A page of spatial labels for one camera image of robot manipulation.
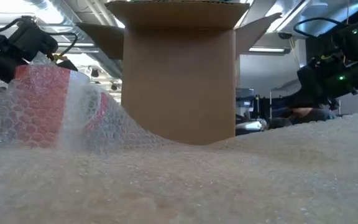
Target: bubble wrap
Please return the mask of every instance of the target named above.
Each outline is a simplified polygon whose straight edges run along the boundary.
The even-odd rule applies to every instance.
[[[59,116],[64,100],[48,99],[65,74],[41,84],[39,69],[0,94],[0,223],[358,223],[358,114],[189,146],[138,127],[108,95],[100,104],[95,87]],[[21,103],[39,90],[46,131],[20,119],[39,117]]]

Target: fluorescent light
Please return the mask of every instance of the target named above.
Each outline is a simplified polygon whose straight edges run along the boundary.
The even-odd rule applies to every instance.
[[[125,28],[125,25],[121,21],[119,21],[117,18],[115,18],[115,19],[116,19],[118,27]]]
[[[309,4],[309,2],[310,0],[305,0],[297,9],[295,9],[294,12],[290,14],[290,16],[285,18],[285,20],[281,23],[281,25],[279,25],[277,29],[275,29],[275,31],[280,32],[282,29],[284,29],[284,27],[288,25],[291,20],[293,20],[293,18],[295,18],[295,16],[299,14],[299,12],[301,12]]]
[[[240,3],[248,3],[249,9],[241,16],[240,20],[237,21],[236,25],[234,26],[234,29],[237,29],[241,26],[242,22],[246,18],[246,15],[248,14],[249,10],[251,9],[252,4],[254,3],[254,0],[240,0]]]
[[[38,9],[35,12],[35,16],[42,19],[48,24],[61,24],[65,18],[63,15],[53,6],[53,4],[46,0],[42,4],[43,9]]]
[[[101,66],[99,64],[99,62],[93,58],[91,58],[88,54],[65,54],[65,56],[71,61],[73,62],[73,64],[76,67],[92,67],[92,68],[98,68],[100,70]]]
[[[68,47],[71,45],[71,43],[59,42],[59,43],[57,43],[57,45],[59,47]],[[74,45],[74,47],[94,47],[94,44],[92,44],[92,43],[76,43]]]
[[[249,52],[267,52],[267,53],[284,53],[285,49],[251,47]]]
[[[64,21],[63,15],[50,0],[44,0],[40,6],[42,9],[34,3],[23,0],[0,1],[0,13],[35,14],[36,17],[48,24],[61,24]]]
[[[60,47],[57,50],[57,53],[63,52],[64,50],[66,50],[66,47]],[[74,48],[74,49],[70,49],[68,52],[70,54],[81,54],[81,53],[96,54],[96,53],[99,53],[100,51],[96,50],[96,49],[76,49],[76,48]]]
[[[107,81],[99,81],[100,85],[111,85],[111,82],[107,82]]]

